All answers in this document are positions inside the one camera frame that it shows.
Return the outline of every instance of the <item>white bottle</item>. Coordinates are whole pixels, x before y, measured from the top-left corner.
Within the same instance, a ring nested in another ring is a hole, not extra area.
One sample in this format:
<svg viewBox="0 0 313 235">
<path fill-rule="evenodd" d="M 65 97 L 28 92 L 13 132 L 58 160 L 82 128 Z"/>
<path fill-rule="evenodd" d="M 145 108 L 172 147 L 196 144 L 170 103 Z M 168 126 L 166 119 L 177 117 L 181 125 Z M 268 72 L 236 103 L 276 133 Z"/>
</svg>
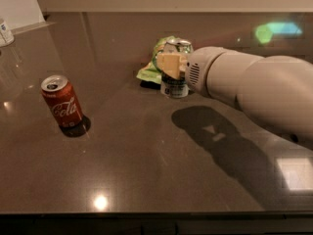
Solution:
<svg viewBox="0 0 313 235">
<path fill-rule="evenodd" d="M 14 41 L 14 35 L 7 23 L 0 17 L 0 47 L 9 45 Z"/>
</svg>

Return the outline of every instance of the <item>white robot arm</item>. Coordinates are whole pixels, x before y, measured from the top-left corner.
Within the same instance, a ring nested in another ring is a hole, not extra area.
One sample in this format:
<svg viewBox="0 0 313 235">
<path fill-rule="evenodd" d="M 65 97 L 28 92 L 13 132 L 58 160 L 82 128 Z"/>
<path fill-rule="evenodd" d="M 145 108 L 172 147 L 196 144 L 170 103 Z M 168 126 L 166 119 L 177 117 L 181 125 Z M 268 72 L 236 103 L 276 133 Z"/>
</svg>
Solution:
<svg viewBox="0 0 313 235">
<path fill-rule="evenodd" d="M 183 73 L 189 87 L 202 96 L 241 110 L 259 126 L 313 148 L 312 64 L 293 57 L 263 58 L 205 47 L 189 55 L 159 54 L 157 65 L 176 79 Z"/>
</svg>

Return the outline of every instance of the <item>coca-cola can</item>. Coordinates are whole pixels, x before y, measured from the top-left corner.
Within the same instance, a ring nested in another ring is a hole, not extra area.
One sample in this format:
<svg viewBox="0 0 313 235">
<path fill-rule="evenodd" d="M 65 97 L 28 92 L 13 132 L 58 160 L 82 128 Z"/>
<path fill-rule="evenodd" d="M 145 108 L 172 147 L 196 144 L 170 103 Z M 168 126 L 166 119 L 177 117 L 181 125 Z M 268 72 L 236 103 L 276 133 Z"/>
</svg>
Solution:
<svg viewBox="0 0 313 235">
<path fill-rule="evenodd" d="M 74 127 L 83 120 L 84 115 L 74 89 L 65 76 L 49 76 L 41 83 L 41 89 L 41 94 L 60 127 Z"/>
</svg>

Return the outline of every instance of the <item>robotic hand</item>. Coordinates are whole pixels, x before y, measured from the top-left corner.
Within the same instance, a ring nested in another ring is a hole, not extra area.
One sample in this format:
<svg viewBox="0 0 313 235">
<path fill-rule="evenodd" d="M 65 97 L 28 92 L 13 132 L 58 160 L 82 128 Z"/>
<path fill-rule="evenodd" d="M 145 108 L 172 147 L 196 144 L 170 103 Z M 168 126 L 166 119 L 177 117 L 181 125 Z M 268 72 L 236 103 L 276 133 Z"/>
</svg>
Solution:
<svg viewBox="0 0 313 235">
<path fill-rule="evenodd" d="M 219 47 L 161 53 L 157 65 L 190 89 L 243 111 L 259 126 L 313 149 L 313 65 Z"/>
</svg>

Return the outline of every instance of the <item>green plastic wrapper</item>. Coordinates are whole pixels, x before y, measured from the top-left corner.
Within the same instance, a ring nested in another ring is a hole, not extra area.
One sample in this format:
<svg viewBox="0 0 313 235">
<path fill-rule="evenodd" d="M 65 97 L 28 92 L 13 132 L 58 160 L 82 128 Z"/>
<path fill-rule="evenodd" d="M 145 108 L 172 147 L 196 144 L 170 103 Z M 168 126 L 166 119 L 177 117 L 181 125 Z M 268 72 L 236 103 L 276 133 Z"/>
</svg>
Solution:
<svg viewBox="0 0 313 235">
<path fill-rule="evenodd" d="M 158 53 L 163 51 L 166 41 L 175 38 L 175 36 L 163 37 L 157 42 L 154 48 L 152 60 L 145 67 L 138 71 L 137 78 L 144 81 L 161 84 L 161 70 L 159 70 L 157 67 L 156 56 Z"/>
</svg>

